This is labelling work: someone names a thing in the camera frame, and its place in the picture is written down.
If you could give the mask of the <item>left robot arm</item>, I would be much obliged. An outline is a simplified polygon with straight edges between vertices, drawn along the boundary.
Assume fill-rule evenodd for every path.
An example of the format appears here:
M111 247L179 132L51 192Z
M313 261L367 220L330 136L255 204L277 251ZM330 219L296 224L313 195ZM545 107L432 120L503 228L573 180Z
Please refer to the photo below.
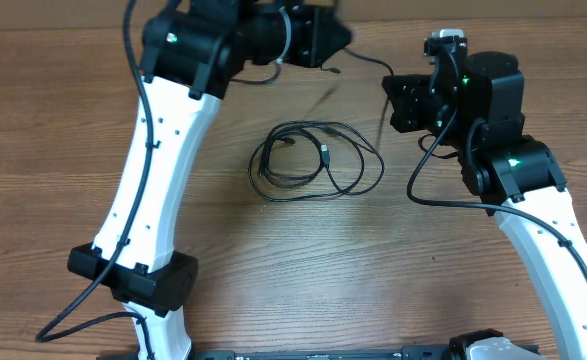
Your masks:
M135 326L139 359L185 359L184 304L198 263L174 247L180 202L229 83L246 62L317 68L352 39L331 6L301 1L170 2L145 25L133 65L139 109L110 212L68 269L108 287Z

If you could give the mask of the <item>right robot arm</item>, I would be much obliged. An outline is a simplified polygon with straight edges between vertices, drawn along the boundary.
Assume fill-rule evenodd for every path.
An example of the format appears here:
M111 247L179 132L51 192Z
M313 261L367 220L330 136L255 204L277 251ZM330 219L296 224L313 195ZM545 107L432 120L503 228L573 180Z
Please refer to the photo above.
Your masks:
M587 243L568 183L543 142L523 132L524 76L513 55L429 50L430 75L386 76L400 133L426 131L426 150L454 148L476 201L425 199L432 207L482 209L522 260L563 359L587 359Z

